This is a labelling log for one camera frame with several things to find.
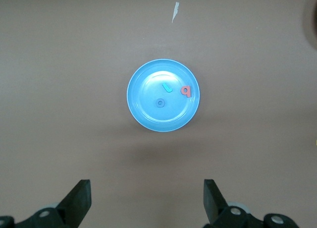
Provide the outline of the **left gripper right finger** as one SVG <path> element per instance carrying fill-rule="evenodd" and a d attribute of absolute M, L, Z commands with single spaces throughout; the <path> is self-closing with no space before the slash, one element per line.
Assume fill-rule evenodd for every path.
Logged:
<path fill-rule="evenodd" d="M 204 180 L 204 208 L 209 223 L 206 228 L 261 228 L 263 222 L 241 206 L 228 204 L 213 179 Z"/>

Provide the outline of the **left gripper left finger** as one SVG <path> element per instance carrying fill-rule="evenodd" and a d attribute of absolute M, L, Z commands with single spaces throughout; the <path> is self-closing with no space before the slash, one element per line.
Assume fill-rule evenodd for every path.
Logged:
<path fill-rule="evenodd" d="M 79 181 L 55 208 L 44 208 L 17 228 L 77 228 L 91 207 L 91 182 Z"/>

